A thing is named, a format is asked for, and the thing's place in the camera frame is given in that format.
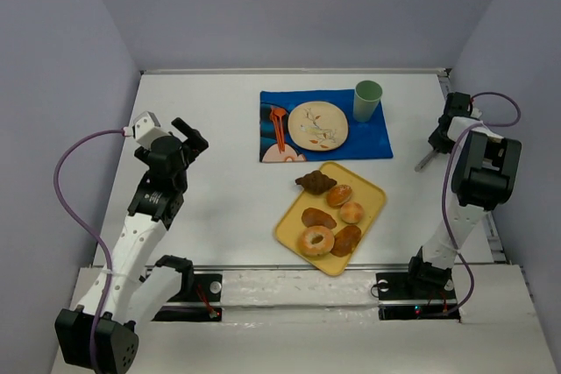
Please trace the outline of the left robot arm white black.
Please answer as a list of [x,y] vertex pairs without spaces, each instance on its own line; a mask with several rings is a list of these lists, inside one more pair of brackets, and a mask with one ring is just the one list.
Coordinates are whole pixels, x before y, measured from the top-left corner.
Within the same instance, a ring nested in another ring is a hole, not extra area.
[[209,144],[181,118],[172,122],[182,136],[164,131],[152,112],[144,112],[119,130],[133,138],[136,159],[147,169],[127,208],[114,247],[93,232],[105,265],[94,284],[72,309],[55,321],[64,361],[95,373],[126,373],[139,350],[139,335],[165,303],[194,284],[194,266],[186,258],[161,257],[151,273],[146,262],[170,230],[188,189],[187,170]]

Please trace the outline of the silver metal tongs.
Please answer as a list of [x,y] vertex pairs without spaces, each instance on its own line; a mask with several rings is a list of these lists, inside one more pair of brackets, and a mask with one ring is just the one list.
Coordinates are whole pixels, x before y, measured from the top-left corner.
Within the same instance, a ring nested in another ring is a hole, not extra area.
[[421,172],[438,154],[439,152],[437,150],[430,151],[417,163],[417,165],[415,166],[415,172]]

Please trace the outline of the sesame glazed bun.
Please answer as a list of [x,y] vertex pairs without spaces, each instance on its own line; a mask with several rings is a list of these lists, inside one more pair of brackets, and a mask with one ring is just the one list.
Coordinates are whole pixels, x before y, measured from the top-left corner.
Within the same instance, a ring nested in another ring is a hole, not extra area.
[[349,185],[336,185],[326,194],[326,203],[331,208],[342,207],[353,195],[352,187]]

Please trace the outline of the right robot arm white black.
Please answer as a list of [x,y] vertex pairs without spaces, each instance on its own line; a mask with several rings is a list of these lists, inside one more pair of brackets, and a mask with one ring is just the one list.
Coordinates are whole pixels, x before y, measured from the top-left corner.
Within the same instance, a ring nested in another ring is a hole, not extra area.
[[434,152],[450,157],[442,190],[443,221],[408,265],[408,283],[418,289],[444,289],[474,227],[514,191],[522,142],[493,132],[495,125],[481,120],[474,100],[489,95],[506,98],[495,92],[449,93],[429,137]]

